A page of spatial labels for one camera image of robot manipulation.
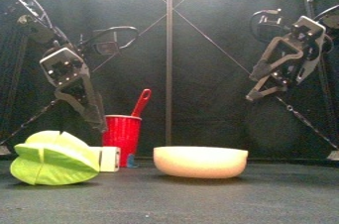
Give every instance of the red utensil handle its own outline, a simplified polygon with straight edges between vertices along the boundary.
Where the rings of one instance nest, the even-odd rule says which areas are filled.
[[[146,104],[147,104],[147,102],[151,98],[151,93],[153,93],[151,89],[145,89],[143,90],[143,92],[141,94],[141,97],[139,97],[139,100],[137,102],[133,114],[131,114],[133,117],[141,117],[145,106],[146,106]]]

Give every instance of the vertical pole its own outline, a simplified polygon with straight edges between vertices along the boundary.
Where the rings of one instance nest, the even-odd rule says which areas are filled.
[[[305,0],[305,7],[307,12],[307,17],[314,19],[315,10],[314,10],[313,2]],[[329,127],[330,127],[330,139],[335,144],[338,144],[338,138],[339,138],[339,129],[338,129],[338,122],[337,122],[338,114],[335,112],[334,99],[331,95],[333,88],[330,87],[326,69],[327,69],[326,61],[325,61],[325,58],[322,57],[318,64],[318,73],[319,73],[319,80],[321,80],[323,97],[325,97],[326,114],[327,114]]]
[[[166,146],[171,146],[173,143],[173,2],[167,0]]]

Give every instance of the black backdrop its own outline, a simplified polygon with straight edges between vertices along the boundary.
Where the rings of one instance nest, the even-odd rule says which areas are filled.
[[[289,23],[306,15],[305,0],[174,0],[174,25],[167,26],[167,0],[38,0],[53,22],[78,43],[81,35],[113,26],[133,26],[141,31],[137,45],[123,51],[93,74],[106,114],[129,115],[143,88],[153,98],[142,114],[138,155],[151,157],[153,148],[166,145],[167,31],[173,30],[173,131],[171,145],[197,145],[249,149],[253,157],[325,158],[331,148],[293,113],[267,97],[259,103],[246,101],[254,87],[249,80],[265,44],[250,33],[250,18],[262,9],[281,8]],[[317,0],[321,13],[338,0]],[[2,77],[15,73],[6,61],[15,60],[2,28]],[[23,59],[16,98],[3,115],[2,137],[49,105],[54,87],[39,66],[42,48],[28,43]],[[95,68],[105,57],[89,58]],[[331,55],[330,78],[337,77],[337,55]],[[333,92],[338,91],[335,80]],[[307,117],[314,126],[331,135],[326,98],[318,72],[286,96],[286,101]],[[90,145],[101,144],[101,133],[91,129],[67,103],[55,107],[11,140],[23,142],[42,130],[66,130]]]

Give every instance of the dark floor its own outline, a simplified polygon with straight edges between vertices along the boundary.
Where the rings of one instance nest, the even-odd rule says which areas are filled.
[[[339,169],[249,163],[222,180],[165,175],[153,163],[66,186],[32,186],[0,161],[0,223],[339,223]]]

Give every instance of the red plastic cup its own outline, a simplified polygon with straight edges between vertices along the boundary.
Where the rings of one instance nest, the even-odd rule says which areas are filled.
[[[142,118],[107,115],[107,131],[102,135],[105,147],[121,147],[121,167],[135,168],[134,157],[138,148]]]

